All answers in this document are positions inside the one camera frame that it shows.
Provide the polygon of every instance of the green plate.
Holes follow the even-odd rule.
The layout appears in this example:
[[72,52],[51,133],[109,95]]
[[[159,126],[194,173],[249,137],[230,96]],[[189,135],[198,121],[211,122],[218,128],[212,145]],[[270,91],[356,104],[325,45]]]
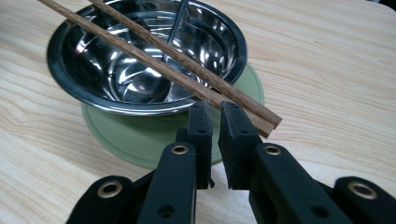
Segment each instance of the green plate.
[[[241,77],[233,84],[251,98],[264,103],[262,84],[248,63]],[[115,156],[129,163],[155,169],[163,149],[176,139],[177,129],[187,128],[189,112],[163,116],[124,116],[111,114],[81,104],[84,119],[93,136]],[[221,161],[219,152],[220,112],[212,108],[212,162]]]

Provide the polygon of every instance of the light wood surface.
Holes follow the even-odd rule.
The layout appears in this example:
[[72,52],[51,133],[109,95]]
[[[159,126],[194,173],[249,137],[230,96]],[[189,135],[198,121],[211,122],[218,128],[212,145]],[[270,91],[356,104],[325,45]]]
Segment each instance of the light wood surface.
[[[88,1],[58,3],[77,11]],[[396,196],[396,13],[363,0],[205,0],[243,31],[280,144],[316,180],[356,175]],[[149,172],[108,153],[47,67],[64,18],[37,1],[0,5],[0,223],[63,223],[95,180]],[[197,223],[254,223],[247,193],[199,190]]]

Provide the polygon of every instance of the stainless steel bowl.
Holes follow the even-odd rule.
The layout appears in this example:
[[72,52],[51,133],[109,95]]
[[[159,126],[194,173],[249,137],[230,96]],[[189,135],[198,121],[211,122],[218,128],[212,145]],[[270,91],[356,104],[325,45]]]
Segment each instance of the stainless steel bowl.
[[[106,1],[128,18],[167,41],[179,1]],[[163,53],[96,7],[78,14],[118,35],[157,59]],[[172,45],[198,64],[234,83],[247,62],[245,38],[218,10],[190,1]],[[169,65],[202,84],[208,84],[172,60]],[[126,115],[161,115],[188,109],[195,102],[189,92],[171,83],[136,59],[66,21],[56,30],[48,48],[49,70],[58,84],[81,102]]]

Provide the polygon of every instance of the bowl rim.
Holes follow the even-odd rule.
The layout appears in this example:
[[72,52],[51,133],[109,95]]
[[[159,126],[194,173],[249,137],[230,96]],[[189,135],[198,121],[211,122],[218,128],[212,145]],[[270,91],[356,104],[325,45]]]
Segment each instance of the bowl rim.
[[[105,3],[118,2],[117,0],[105,0]],[[195,0],[189,1],[190,5],[203,8],[213,14],[215,14],[220,20],[222,20],[229,27],[232,32],[234,39],[237,43],[237,54],[246,55],[246,57],[238,56],[234,63],[233,69],[230,73],[235,73],[233,76],[224,77],[224,80],[234,84],[235,81],[241,76],[242,72],[248,61],[248,50],[245,37],[239,27],[225,14],[218,11],[217,9]],[[92,13],[97,8],[93,5],[84,7],[77,12],[78,15],[85,16]],[[64,62],[63,62],[63,42],[68,35],[68,31],[75,24],[69,20],[65,20],[52,35],[47,49],[47,61],[49,70],[58,83],[58,85],[64,89],[67,93],[72,95],[74,98],[80,100],[82,103],[94,106],[101,110],[111,113],[117,113],[122,115],[134,115],[134,116],[152,116],[152,115],[166,115],[173,114],[176,112],[182,112],[187,110],[190,105],[196,102],[194,96],[188,97],[182,100],[166,102],[166,103],[129,103],[122,101],[113,101],[101,96],[98,96],[83,86],[79,85],[72,77],[68,74]]]

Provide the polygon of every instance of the chopsticks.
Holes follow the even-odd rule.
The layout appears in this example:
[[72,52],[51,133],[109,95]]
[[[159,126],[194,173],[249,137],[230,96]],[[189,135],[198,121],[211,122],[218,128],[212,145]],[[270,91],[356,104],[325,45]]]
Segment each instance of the chopsticks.
[[[163,63],[162,61],[151,57],[142,49],[139,49],[127,43],[125,40],[123,40],[118,36],[112,35],[103,28],[97,26],[96,24],[90,21],[87,21],[85,18],[70,11],[69,9],[62,7],[61,5],[51,0],[38,0],[38,1],[46,5],[47,7],[50,7],[51,9],[55,10],[59,14],[65,16],[67,19],[79,25],[83,29],[86,29],[92,34],[104,39],[106,42],[122,50],[124,53],[128,54],[129,56],[136,58],[139,62],[144,63],[146,66],[162,74],[164,77],[168,78],[170,81],[175,82],[183,89],[190,91],[199,99],[207,100],[216,109],[220,109],[220,104],[222,101],[229,101],[221,94],[218,94],[215,91],[212,91],[207,87],[201,85],[200,83],[193,81],[192,79],[185,76],[183,73],[176,70],[175,68],[172,68],[166,63]],[[116,11],[112,7],[108,7],[105,3],[101,1],[97,1],[97,0],[90,0],[90,1],[94,2],[98,7],[100,6],[101,9],[103,6],[105,6],[106,8],[103,9],[103,11],[108,14],[110,14],[109,11],[112,11],[112,14],[114,15],[112,14],[110,15],[113,16],[116,20],[119,20],[120,18],[122,18],[121,20],[124,20],[126,18],[118,11]],[[236,103],[244,107],[246,109],[247,116],[250,118],[253,125],[257,128],[258,133],[263,137],[268,137],[269,133],[281,121],[281,118],[278,115],[274,114],[273,112],[266,109],[262,105],[256,103],[253,99],[251,99],[241,91],[237,90],[235,87],[225,82],[220,77],[212,74],[207,69],[203,69],[202,66],[197,65],[195,62],[192,63],[191,62],[192,60],[189,57],[185,56],[184,54],[178,53],[177,50],[167,45],[157,36],[152,35],[149,31],[140,27],[138,24],[130,21],[129,19],[127,19],[127,21],[124,24],[127,25],[129,29],[131,29],[132,31],[136,32],[138,35],[146,39],[149,43],[161,49],[164,53],[166,53],[170,57],[180,62],[186,68],[190,69],[197,76],[203,78],[206,82],[211,84],[214,88],[222,92],[224,95],[228,96],[231,100],[235,101]],[[254,102],[255,104],[250,106],[249,104],[246,104],[246,102]],[[260,118],[258,115],[250,112],[249,110],[254,111],[254,113],[260,112],[259,114],[262,115],[263,119]]]

